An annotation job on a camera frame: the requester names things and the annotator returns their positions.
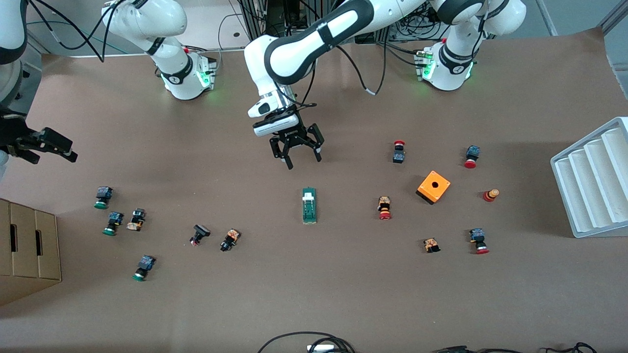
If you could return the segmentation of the green terminal block module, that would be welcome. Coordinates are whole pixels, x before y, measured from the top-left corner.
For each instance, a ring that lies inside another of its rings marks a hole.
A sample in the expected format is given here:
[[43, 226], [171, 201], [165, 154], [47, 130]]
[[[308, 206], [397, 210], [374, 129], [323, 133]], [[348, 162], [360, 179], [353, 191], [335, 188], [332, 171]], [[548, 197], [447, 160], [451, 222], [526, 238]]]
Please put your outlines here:
[[301, 205], [304, 224], [315, 224], [317, 222], [316, 212], [316, 189], [312, 187], [303, 188], [301, 195]]

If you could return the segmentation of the brown cardboard box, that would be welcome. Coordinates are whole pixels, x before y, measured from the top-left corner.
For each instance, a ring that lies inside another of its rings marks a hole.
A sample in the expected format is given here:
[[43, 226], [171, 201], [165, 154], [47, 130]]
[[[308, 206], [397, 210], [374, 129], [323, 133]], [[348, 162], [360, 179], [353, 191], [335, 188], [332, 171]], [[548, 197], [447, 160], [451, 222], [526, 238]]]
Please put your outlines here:
[[34, 211], [36, 227], [37, 291], [61, 282], [60, 251], [56, 216]]
[[10, 204], [11, 277], [13, 295], [23, 291], [39, 278], [35, 212], [27, 206]]
[[0, 307], [10, 302], [11, 253], [10, 203], [0, 199]]

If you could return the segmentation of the black flat button red base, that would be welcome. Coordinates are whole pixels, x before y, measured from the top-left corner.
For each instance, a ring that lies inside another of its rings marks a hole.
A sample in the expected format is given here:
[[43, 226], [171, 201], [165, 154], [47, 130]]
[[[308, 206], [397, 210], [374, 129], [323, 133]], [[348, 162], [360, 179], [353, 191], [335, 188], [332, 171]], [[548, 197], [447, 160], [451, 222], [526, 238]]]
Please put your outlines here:
[[192, 246], [199, 246], [202, 239], [211, 234], [211, 231], [209, 229], [199, 224], [196, 224], [194, 226], [194, 230], [195, 234], [190, 238], [190, 243]]

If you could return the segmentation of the green push button white base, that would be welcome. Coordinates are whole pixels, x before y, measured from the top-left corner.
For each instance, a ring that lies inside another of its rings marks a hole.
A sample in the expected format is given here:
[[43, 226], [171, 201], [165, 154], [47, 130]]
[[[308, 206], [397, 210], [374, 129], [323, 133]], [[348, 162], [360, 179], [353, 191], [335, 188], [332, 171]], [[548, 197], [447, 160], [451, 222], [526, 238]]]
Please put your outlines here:
[[132, 275], [132, 279], [136, 281], [144, 281], [148, 272], [150, 272], [155, 265], [155, 261], [156, 259], [151, 255], [143, 255], [138, 263], [137, 270], [135, 270], [134, 275]]

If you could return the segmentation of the white slotted tray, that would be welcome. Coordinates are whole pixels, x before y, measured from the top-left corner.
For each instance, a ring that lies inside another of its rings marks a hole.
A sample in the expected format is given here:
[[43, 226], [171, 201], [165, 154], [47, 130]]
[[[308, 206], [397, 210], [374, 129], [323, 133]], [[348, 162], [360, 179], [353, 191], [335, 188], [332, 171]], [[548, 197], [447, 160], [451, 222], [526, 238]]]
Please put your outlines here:
[[628, 116], [551, 158], [574, 238], [628, 237]]

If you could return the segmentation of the black selector switch orange base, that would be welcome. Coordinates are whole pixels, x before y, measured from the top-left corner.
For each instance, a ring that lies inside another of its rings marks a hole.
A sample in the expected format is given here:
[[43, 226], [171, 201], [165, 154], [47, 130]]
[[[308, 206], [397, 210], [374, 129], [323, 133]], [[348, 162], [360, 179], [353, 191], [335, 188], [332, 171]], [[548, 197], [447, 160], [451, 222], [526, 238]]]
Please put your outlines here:
[[238, 230], [236, 229], [230, 229], [227, 232], [226, 238], [224, 239], [224, 241], [220, 244], [220, 250], [221, 251], [229, 251], [231, 250], [236, 244], [238, 239], [240, 239], [241, 234], [240, 232], [238, 232]]

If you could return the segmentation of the black selector switch white base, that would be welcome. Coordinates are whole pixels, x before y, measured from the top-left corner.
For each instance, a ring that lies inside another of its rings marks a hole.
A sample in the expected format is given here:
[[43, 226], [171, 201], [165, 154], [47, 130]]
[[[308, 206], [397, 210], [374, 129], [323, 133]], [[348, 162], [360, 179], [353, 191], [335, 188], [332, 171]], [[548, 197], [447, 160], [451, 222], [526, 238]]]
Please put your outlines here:
[[126, 228], [132, 231], [141, 231], [146, 218], [146, 210], [143, 208], [136, 208], [131, 215], [130, 221], [127, 223]]

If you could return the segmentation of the aluminium rack frame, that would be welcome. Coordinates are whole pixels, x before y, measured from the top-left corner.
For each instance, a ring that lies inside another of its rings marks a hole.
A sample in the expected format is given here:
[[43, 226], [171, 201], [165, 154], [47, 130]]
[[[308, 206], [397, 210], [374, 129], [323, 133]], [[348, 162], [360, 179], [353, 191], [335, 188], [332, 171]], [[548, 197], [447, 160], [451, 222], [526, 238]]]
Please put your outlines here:
[[404, 0], [235, 0], [249, 40], [320, 33], [328, 47], [385, 43], [390, 26], [410, 13]]

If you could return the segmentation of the orange button enclosure box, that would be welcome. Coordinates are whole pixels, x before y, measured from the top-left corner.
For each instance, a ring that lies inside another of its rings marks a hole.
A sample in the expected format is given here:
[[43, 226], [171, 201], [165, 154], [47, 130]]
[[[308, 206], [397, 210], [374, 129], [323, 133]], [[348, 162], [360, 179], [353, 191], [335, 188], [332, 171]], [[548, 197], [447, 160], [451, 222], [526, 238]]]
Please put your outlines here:
[[451, 182], [436, 171], [431, 171], [416, 189], [416, 194], [428, 204], [437, 203], [448, 190]]

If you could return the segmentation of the aluminium post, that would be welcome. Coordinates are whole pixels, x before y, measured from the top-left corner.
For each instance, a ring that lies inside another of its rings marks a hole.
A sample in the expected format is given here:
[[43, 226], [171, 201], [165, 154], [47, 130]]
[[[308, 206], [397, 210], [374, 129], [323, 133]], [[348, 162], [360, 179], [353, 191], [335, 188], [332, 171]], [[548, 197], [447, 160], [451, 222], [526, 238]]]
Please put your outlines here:
[[628, 16], [628, 0], [619, 0], [613, 9], [599, 22], [603, 36], [607, 36], [626, 16]]

